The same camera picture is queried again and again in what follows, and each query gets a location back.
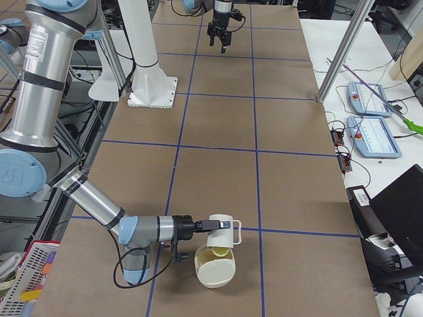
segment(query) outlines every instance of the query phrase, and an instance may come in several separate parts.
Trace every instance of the white pillar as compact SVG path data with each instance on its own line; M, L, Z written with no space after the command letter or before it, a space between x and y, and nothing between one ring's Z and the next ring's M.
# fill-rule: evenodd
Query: white pillar
M118 0L137 69L129 106L172 108L178 79L160 68L147 0Z

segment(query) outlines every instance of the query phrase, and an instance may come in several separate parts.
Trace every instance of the black tape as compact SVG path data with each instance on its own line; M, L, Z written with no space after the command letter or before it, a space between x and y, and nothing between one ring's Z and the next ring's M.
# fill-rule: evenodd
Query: black tape
M160 241L160 217L156 216L157 218L157 239L156 242Z
M25 145L15 142L10 142L0 138L0 144L10 147L11 149L20 150L24 152L34 152L34 153L51 153L56 152L58 147L33 147L32 145Z
M76 162L73 162L65 170L63 170L59 175L57 175L55 178L53 178L48 183L48 185L50 187L54 187L63 177L65 177L69 172L71 172L76 166L78 166L78 164Z
M59 91L65 90L65 83L55 81L53 79L49 79L47 77L40 76L34 73L30 73L29 71L20 71L19 79L26 83L30 83L37 86L42 86Z
M66 190L65 193L70 196L73 193L75 193L82 184L84 184L86 181L88 180L88 178L85 175L82 175L80 178L78 178L78 180L76 180L72 185L70 185Z
M119 223L120 219L122 219L124 217L124 215L125 215L125 211L122 208L120 208L117 216L115 218L113 218L112 221L110 221L107 225L104 225L104 227L107 230L112 229L114 226L116 226Z
M38 5L26 5L25 11L32 11L35 13L40 13L41 15L45 15L49 18L52 18L56 21L59 21L63 24L66 24L70 26L71 28L76 29L76 31L79 31L82 34L85 34L85 27L76 23L75 21L72 21L69 18L64 17L63 15L59 15L54 11L47 10L43 7L39 7Z

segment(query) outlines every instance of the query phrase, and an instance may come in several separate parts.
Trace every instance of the grid line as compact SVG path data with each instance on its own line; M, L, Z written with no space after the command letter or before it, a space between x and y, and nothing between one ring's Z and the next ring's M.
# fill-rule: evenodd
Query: grid line
M250 23L252 28L252 8L250 8ZM254 143L256 155L256 186L257 186L257 217L258 217L258 252L260 261L260 294L262 305L262 317L266 317L266 298L264 292L264 265L263 265L263 239L262 239L262 213L261 213L261 200L260 200L260 168L258 161L258 132L257 132L257 111L256 111L256 80L254 76L254 42L253 31L251 30L251 69L252 69L252 97L254 108Z
M270 99L270 100L296 100L296 101L315 101L313 98L296 98L296 97L264 97L264 96L237 96L236 94L202 94L199 92L177 92L188 96L210 96L210 97L227 97L227 98L248 98L248 99Z
M194 59L192 61L190 82L188 84L188 96L186 97L186 100L185 100L184 114L182 116L182 123L181 123L181 126L180 126L178 146L176 148L176 154L175 154L174 163L173 163L173 171L172 171L172 177L171 177L171 184L169 186L169 194L168 194L168 198L167 198L167 202L166 202L165 215L168 215L168 213L169 213L169 205L170 205L171 197L172 197L172 189L173 189L173 184L174 184L174 176L176 174L176 166L178 164L178 156L179 156L179 150L180 150L180 142L182 140L182 134L184 132L184 123L185 123L186 111L188 109L189 92L191 90L192 78L194 76L194 68L195 68L195 64L196 64L198 44L200 43L200 34L201 34L201 26L198 26L198 37L197 37L197 43L196 43L196 51L195 51L195 54L194 54ZM156 257L155 268L154 268L154 273L153 273L154 275L157 273L157 270L158 270L158 267L159 267L160 255L161 255L161 247L159 247L159 249L157 251L157 257ZM151 283L150 295L149 295L147 312L145 313L145 317L149 317L150 312L151 312L151 303L153 302L154 288L155 288L155 279Z
M79 220L95 220L91 216L71 216L71 219ZM283 229L267 229L267 228L250 228L242 227L241 231L254 231L254 232L270 232L270 233L281 233L281 234L300 234L306 236L331 236L338 238L359 238L358 234L348 234L348 233L333 233L333 232L317 232L317 231L300 231L300 230L283 230Z
M134 144L134 145L151 145L156 147L176 147L185 149L205 149L205 150L216 150L216 151L238 151L238 152L252 152L252 153L270 153L270 154L285 154L285 155L306 155L312 157L336 157L336 154L322 154L322 153L304 153L304 152L291 152L291 151L271 151L271 150L259 150L259 149L237 149L231 147L205 147L201 145L183 145L183 144L166 144L166 143L149 143L149 142L137 142L137 141L121 141L121 140L103 140L105 143L123 143L123 144Z
M160 52L157 55L179 55L179 56L194 56L194 54L188 53L171 53L171 52ZM251 59L247 56L232 56L232 55L210 55L210 54L196 54L198 57L215 57L215 58L243 58ZM274 61L311 61L310 59L299 59L299 58L286 58L286 57L254 57L255 59L270 59Z
M172 26L198 26L198 24L181 24L181 23L165 23L165 22L152 22L152 24L157 25L172 25ZM202 28L207 27L205 24L200 25ZM300 28L265 28L265 27L259 27L259 26L243 26L243 28L250 28L250 29L256 29L256 30L283 30L283 31L302 31Z

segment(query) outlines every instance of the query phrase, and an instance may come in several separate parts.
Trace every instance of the white desk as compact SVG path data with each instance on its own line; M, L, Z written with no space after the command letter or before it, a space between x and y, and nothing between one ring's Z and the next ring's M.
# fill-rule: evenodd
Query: white desk
M326 58L329 57L332 59L334 57L346 28L348 27L348 22L333 20L301 20L301 25L303 27L310 58L313 63L313 69L315 70L317 84L320 86L326 73L318 73L316 71L328 70L329 62ZM373 69L374 67L386 64L390 60L392 60L392 57L379 35L376 33L376 30L370 22L365 22L348 54L346 63L352 69ZM358 71L357 73L368 83L377 83L380 80L380 83L384 87L390 87L399 83L398 81L393 81L389 76L389 70L392 66L393 61L387 66L386 71L386 67L382 67L370 72ZM336 119L343 121L345 124L346 118L351 114L344 111L344 107L338 99L335 87L348 85L350 81L357 80L347 71L339 73L324 103L326 111L333 112ZM347 103L346 88L340 87L338 90L346 105L346 109L352 112L351 107ZM387 89L385 92L389 100L412 96L412 91L406 83ZM415 124L423 125L423 108L419 101L412 98L404 102L408 106L406 117ZM333 115L327 114L327 119L328 122L332 121L334 119ZM387 118L386 122L393 135L406 135L412 133L396 115ZM344 137L344 140L346 146L351 149L351 139L349 137ZM367 191L371 197L377 195L413 164L417 163L423 166L423 137L421 135L396 139L396 141L403 153L401 158L362 158L356 149L354 149L352 153L352 158L363 164L371 174L371 184L367 187ZM345 175L344 183L346 188L366 185L369 180L367 172L354 162L352 163L352 168L353 171Z

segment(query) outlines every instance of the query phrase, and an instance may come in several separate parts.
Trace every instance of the white mug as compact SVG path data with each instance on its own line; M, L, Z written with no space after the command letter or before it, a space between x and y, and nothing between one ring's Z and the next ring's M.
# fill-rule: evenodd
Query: white mug
M210 231L207 237L207 247L233 248L234 245L241 243L242 224L239 220L233 220L232 216L222 214L210 215L209 220L229 221L231 223L231 228ZM237 242L233 241L234 222L239 224Z

